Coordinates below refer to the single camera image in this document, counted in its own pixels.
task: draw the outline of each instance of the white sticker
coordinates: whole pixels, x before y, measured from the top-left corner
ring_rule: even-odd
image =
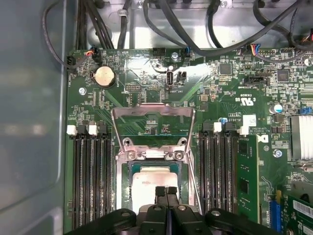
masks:
[[[256,126],[256,116],[243,115],[243,126]]]
[[[293,208],[308,217],[313,218],[313,209],[297,201],[293,201]]]
[[[307,235],[313,235],[313,230],[311,230],[307,226],[303,225],[303,233],[305,233]]]

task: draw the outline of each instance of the ram slot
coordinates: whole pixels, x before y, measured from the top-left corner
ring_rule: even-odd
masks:
[[[94,190],[94,158],[96,156],[96,140],[92,138],[90,140],[90,165],[89,165],[89,183],[90,183],[90,189],[89,189],[89,222],[94,220],[94,206],[93,206],[93,190]]]
[[[80,136],[76,136],[74,139],[73,150],[73,223],[72,229],[76,229],[80,226],[80,156],[81,156],[81,139]]]
[[[221,209],[227,211],[228,205],[227,202],[229,200],[228,197],[228,169],[227,169],[227,161],[229,159],[229,150],[227,149],[229,146],[228,137],[222,136],[220,142],[220,151],[221,151],[221,165],[220,165],[220,173],[221,173]]]
[[[199,172],[200,172],[200,194],[201,194],[201,208],[202,211],[208,211],[211,203],[208,200],[208,188],[211,187],[211,181],[208,180],[208,169],[209,169],[209,138],[206,133],[199,133]]]
[[[103,214],[110,213],[111,208],[111,142],[109,136],[103,136],[101,141],[102,156],[102,185],[103,185]]]
[[[238,135],[233,133],[230,141],[230,159],[229,159],[229,178],[230,178],[230,192],[231,192],[231,211],[232,213],[237,213],[237,154],[238,154]]]
[[[221,182],[221,136],[220,134],[215,134],[213,139],[214,142],[214,167],[215,167],[215,182],[216,182],[216,203],[217,208],[222,208],[222,182]]]
[[[99,208],[100,208],[100,187],[101,178],[100,175],[100,161],[101,161],[101,141],[99,139],[94,140],[95,151],[93,156],[93,219],[100,217]]]
[[[89,189],[90,189],[90,179],[89,179],[89,163],[90,163],[90,139],[86,136],[85,140],[81,142],[81,168],[82,168],[82,180],[81,180],[81,222],[85,225],[89,222]]]

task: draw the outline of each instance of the black cable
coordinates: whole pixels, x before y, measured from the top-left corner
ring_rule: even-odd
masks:
[[[303,46],[299,43],[297,43],[293,37],[293,31],[294,31],[294,26],[295,26],[295,19],[296,19],[296,16],[298,14],[298,8],[294,11],[293,15],[292,15],[292,18],[291,18],[291,23],[290,23],[290,39],[292,41],[292,44],[300,49],[300,50],[305,50],[305,51],[308,51],[308,50],[312,50],[313,49],[313,45],[311,46]]]
[[[89,7],[89,4],[88,4],[86,1],[84,1],[84,4],[85,4],[86,11],[88,12],[89,17],[90,17],[90,19],[91,19],[91,21],[92,21],[93,27],[94,27],[94,29],[95,29],[95,31],[96,31],[96,34],[97,34],[97,36],[98,36],[98,39],[99,39],[99,41],[100,41],[100,44],[101,44],[102,48],[103,48],[103,49],[108,49],[108,46],[107,46],[107,44],[106,44],[106,40],[105,40],[105,38],[104,38],[104,35],[102,34],[102,31],[101,31],[101,29],[100,29],[100,26],[99,26],[99,24],[98,24],[98,21],[96,20],[96,18],[95,18],[95,16],[94,16],[93,12],[91,11],[91,9],[90,9],[90,7]]]
[[[82,15],[82,0],[78,0],[77,7],[77,24],[76,24],[76,40],[75,40],[75,49],[81,50],[81,15]]]
[[[125,0],[123,10],[128,11],[131,6],[131,0]],[[124,49],[125,39],[127,33],[127,17],[121,16],[121,32],[119,34],[118,42],[117,42],[117,49]]]
[[[157,35],[167,39],[168,41],[176,44],[177,46],[181,47],[181,48],[186,48],[187,46],[179,41],[177,41],[176,39],[168,36],[166,33],[163,33],[161,30],[159,30],[153,23],[152,21],[149,19],[149,16],[148,16],[148,1],[149,0],[145,0],[143,2],[143,15],[145,17],[145,21],[147,23],[147,25],[149,26],[150,29],[152,29],[153,32],[155,32]]]
[[[105,41],[106,41],[106,44],[107,44],[108,48],[109,49],[114,49],[112,40],[111,40],[110,35],[109,35],[109,31],[107,29],[107,26],[103,22],[103,19],[100,16],[100,14],[99,14],[99,12],[97,10],[97,7],[95,6],[93,0],[86,0],[86,1],[88,2],[88,6],[89,6],[91,12],[93,13],[95,18],[97,19],[97,22],[98,22],[98,24],[100,26],[100,29],[103,32],[103,35],[104,35],[104,38],[105,38]]]
[[[80,16],[80,44],[81,48],[80,50],[86,50],[87,49],[87,18],[86,18],[86,8],[84,5],[84,0],[81,0],[81,16]]]
[[[287,15],[289,15],[293,10],[295,10],[300,4],[302,3],[302,0],[297,0],[294,4],[292,4],[290,7],[288,7],[282,14],[280,14],[278,17],[276,17],[271,23],[269,23],[267,26],[265,26],[263,29],[261,29],[256,34],[252,35],[251,37],[235,44],[230,47],[225,47],[222,49],[216,49],[216,50],[201,50],[189,37],[189,35],[186,33],[186,31],[183,29],[181,24],[179,23],[177,17],[173,13],[171,7],[169,6],[167,0],[159,0],[160,7],[170,23],[170,25],[173,27],[174,31],[187,43],[188,46],[191,47],[191,49],[200,56],[208,56],[208,57],[214,57],[214,56],[220,56],[225,53],[231,52],[233,50],[237,50],[239,48],[244,47],[245,45],[249,45],[265,35],[268,31],[270,31],[275,25],[277,25],[279,22],[281,22]]]
[[[291,62],[291,61],[294,61],[296,59],[299,59],[301,58],[302,56],[304,56],[307,52],[306,51],[302,51],[300,52],[300,54],[294,56],[294,57],[291,57],[291,58],[288,58],[286,60],[271,60],[271,59],[268,59],[260,54],[256,54],[255,57],[261,59],[261,60],[264,60],[264,61],[267,61],[267,62],[270,62],[270,63],[273,63],[273,64],[281,64],[281,63],[287,63],[287,62]]]
[[[258,7],[258,1],[254,1],[253,3],[253,14],[256,20],[263,26],[267,26],[271,23],[270,20],[268,20],[260,11],[260,8]],[[279,24],[275,25],[272,30],[275,30],[282,34],[288,41],[289,46],[292,47],[292,41],[290,39],[290,33],[287,29],[280,26]]]
[[[217,40],[215,33],[214,33],[214,30],[213,30],[213,16],[217,12],[217,10],[219,9],[220,4],[221,4],[220,0],[212,0],[208,9],[207,9],[207,12],[206,12],[207,28],[209,31],[210,38],[211,38],[213,44],[216,46],[216,48],[223,48],[222,45],[220,44],[219,40]]]
[[[83,58],[81,58],[79,61],[77,61],[76,65],[68,65],[67,63],[63,62],[63,60],[60,59],[60,57],[57,55],[57,53],[55,52],[52,43],[50,41],[49,35],[48,35],[48,29],[47,29],[47,15],[49,13],[49,11],[58,3],[62,2],[62,0],[57,0],[54,3],[52,3],[50,6],[48,6],[45,10],[44,10],[44,14],[43,14],[43,18],[42,18],[42,27],[43,27],[43,31],[44,31],[44,37],[45,37],[45,43],[47,44],[49,51],[51,52],[51,54],[53,55],[53,57],[64,67],[68,68],[68,69],[76,69],[78,68],[86,59],[87,56],[84,55]]]

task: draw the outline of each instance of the usb port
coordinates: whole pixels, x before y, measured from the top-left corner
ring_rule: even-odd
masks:
[[[174,76],[172,71],[168,71],[166,73],[166,85],[167,86],[172,86],[174,82]]]

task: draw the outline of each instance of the label sticker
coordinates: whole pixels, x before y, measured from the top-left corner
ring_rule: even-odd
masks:
[[[243,115],[243,125],[244,126],[256,126],[256,116],[255,115]]]
[[[293,201],[293,208],[308,217],[313,218],[313,209],[297,201]]]

